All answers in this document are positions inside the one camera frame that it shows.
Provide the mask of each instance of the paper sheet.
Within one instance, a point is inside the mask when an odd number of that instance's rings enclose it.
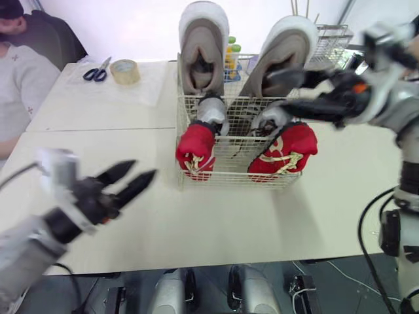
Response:
[[[141,77],[139,82],[123,86],[115,82],[109,68],[107,69],[107,78],[103,82],[84,80],[82,76],[98,65],[80,63],[68,74],[62,92],[70,94],[71,97],[77,95],[77,97],[95,102],[103,101],[154,107],[163,87],[167,64],[166,61],[139,63],[138,68]]]

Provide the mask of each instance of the gray shirt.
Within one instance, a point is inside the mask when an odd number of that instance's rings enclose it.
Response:
[[[0,58],[0,142],[21,135],[60,75],[27,46],[10,45]],[[0,168],[5,161],[0,160]]]

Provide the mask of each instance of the drawstring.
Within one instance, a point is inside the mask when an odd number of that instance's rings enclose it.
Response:
[[[192,154],[192,161],[191,162],[185,161],[185,166],[189,170],[190,173],[192,173],[193,175],[197,175],[198,174],[198,171],[199,171],[198,164],[202,160],[204,160],[204,157],[203,156],[197,157],[194,154]]]
[[[288,156],[284,156],[284,157],[268,157],[262,154],[259,158],[263,162],[283,162],[285,160],[289,160],[288,164],[279,168],[277,172],[272,174],[272,175],[280,175],[283,173],[288,173],[288,169],[296,169],[297,162],[300,161],[303,157],[304,157],[303,154],[299,154],[298,152],[291,152]]]

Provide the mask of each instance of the blue scissors handle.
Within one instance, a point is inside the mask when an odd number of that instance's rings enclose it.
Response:
[[[95,82],[103,82],[107,77],[105,69],[91,69],[83,75],[84,80],[94,80]]]

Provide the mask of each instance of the scissors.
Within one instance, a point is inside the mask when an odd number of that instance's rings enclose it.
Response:
[[[106,68],[111,62],[111,58],[112,57],[107,58],[100,67],[87,71],[86,74],[83,75],[83,78],[88,81],[94,80],[95,82],[103,82],[107,77]]]

